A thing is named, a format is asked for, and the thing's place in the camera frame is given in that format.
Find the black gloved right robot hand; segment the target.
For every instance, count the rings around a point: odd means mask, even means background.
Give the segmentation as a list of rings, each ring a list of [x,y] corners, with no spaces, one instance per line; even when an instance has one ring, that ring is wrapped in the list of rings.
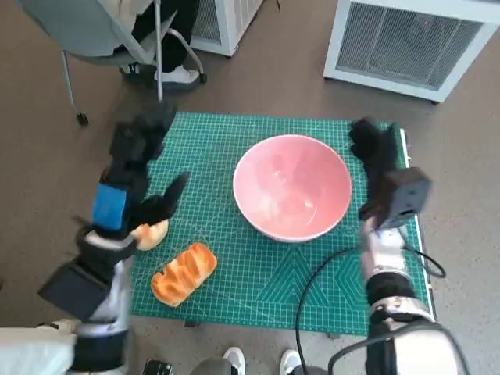
[[[350,124],[350,149],[361,161],[367,179],[366,202],[359,209],[359,218],[362,221],[366,221],[377,211],[383,195],[381,191],[385,176],[396,169],[396,130],[395,123],[382,130],[369,117],[352,121]]]

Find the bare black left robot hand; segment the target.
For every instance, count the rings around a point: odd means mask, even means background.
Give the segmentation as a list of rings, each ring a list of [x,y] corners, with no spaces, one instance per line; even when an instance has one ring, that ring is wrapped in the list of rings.
[[[93,206],[91,222],[100,234],[124,238],[139,226],[153,226],[176,212],[190,173],[179,174],[162,194],[146,196],[148,164],[161,156],[176,114],[176,105],[160,102],[116,124],[109,148],[112,160],[100,176]]]

